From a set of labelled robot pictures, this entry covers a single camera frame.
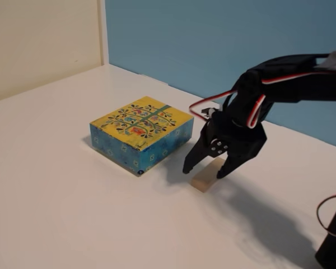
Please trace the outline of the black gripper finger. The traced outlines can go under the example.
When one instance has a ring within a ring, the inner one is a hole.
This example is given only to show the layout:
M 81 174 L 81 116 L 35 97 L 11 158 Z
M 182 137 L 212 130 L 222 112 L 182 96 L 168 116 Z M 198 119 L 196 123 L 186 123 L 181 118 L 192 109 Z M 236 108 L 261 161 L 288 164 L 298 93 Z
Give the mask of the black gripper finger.
M 227 152 L 227 159 L 218 171 L 217 179 L 224 178 L 225 176 L 236 170 L 238 167 L 240 167 L 242 164 L 255 158 L 257 155 L 258 153 L 256 152 Z
M 217 138 L 209 139 L 206 135 L 201 135 L 197 143 L 189 151 L 184 160 L 183 173 L 188 174 L 190 171 L 207 156 L 218 157 L 226 152 L 228 145 Z

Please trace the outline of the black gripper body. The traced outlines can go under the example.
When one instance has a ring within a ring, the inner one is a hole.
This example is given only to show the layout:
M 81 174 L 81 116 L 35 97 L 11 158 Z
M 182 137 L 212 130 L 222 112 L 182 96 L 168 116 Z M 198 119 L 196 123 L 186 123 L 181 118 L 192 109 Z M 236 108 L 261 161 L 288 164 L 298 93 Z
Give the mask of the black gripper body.
M 202 129 L 202 134 L 209 139 L 217 138 L 227 143 L 227 152 L 256 152 L 259 153 L 267 140 L 265 130 L 261 123 L 250 129 L 237 124 L 225 112 L 215 108 L 206 108 L 202 113 L 207 122 Z

